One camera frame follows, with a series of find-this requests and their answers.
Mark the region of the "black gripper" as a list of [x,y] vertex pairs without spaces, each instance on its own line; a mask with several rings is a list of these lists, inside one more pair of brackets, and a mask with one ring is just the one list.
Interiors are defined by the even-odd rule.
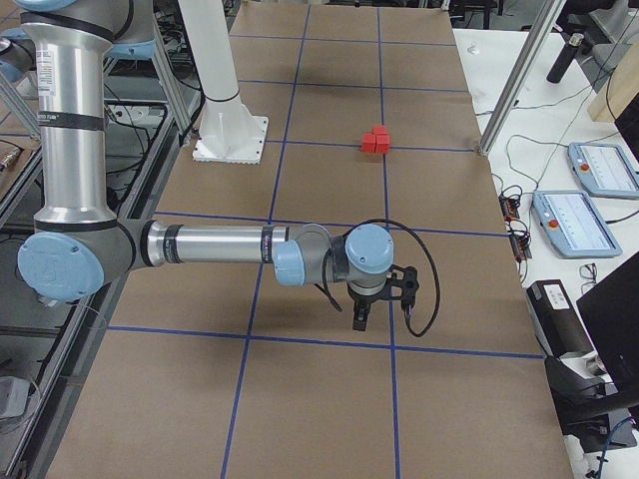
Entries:
[[386,278],[383,282],[373,286],[364,286],[349,281],[347,292],[353,300],[353,330],[366,330],[370,306],[380,300],[392,300],[391,280]]

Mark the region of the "second robot base grey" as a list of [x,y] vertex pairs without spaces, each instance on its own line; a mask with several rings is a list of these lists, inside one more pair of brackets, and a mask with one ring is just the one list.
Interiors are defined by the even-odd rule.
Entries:
[[35,45],[20,28],[1,32],[1,73],[28,99],[37,99]]

